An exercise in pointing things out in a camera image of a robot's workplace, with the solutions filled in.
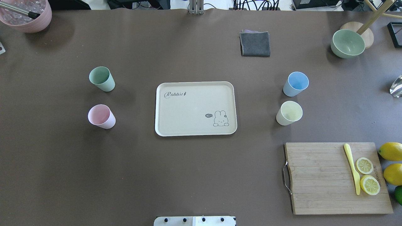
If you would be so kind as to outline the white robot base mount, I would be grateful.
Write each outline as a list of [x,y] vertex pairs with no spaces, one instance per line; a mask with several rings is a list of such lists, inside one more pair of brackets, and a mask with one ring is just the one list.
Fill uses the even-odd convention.
[[157,217],[154,226],[236,226],[232,216],[167,216]]

